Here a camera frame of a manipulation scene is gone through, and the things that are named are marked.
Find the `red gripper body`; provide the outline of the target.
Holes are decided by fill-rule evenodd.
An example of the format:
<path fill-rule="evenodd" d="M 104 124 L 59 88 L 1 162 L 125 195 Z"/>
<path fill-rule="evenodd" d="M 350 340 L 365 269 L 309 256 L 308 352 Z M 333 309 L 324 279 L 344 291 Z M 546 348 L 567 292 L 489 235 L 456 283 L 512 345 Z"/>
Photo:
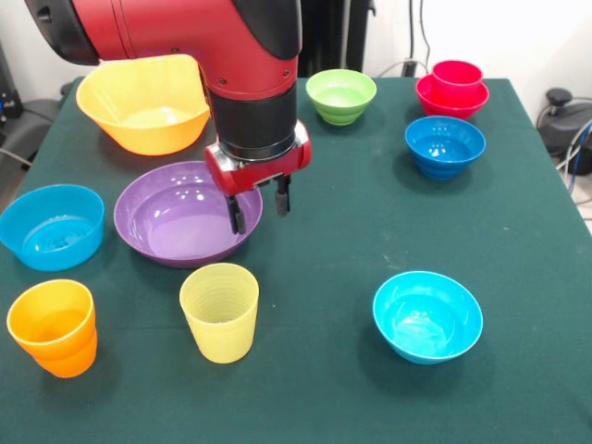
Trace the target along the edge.
<path fill-rule="evenodd" d="M 204 162 L 215 185 L 226 195 L 234 196 L 280 176 L 291 176 L 306 168 L 312 158 L 311 140 L 298 119 L 294 129 L 295 142 L 282 155 L 262 161 L 246 161 L 223 152 L 219 142 L 203 151 Z"/>

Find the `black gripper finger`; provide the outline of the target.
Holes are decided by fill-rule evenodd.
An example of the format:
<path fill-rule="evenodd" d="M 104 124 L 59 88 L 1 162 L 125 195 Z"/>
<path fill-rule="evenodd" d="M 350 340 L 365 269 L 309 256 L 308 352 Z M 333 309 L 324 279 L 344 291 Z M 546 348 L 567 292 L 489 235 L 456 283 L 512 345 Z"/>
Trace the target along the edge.
<path fill-rule="evenodd" d="M 280 175 L 275 177 L 274 181 L 277 184 L 277 190 L 275 194 L 277 215 L 284 217 L 290 212 L 291 176 Z"/>
<path fill-rule="evenodd" d="M 244 234 L 246 230 L 245 218 L 237 197 L 235 195 L 226 196 L 226 202 L 232 232 Z"/>

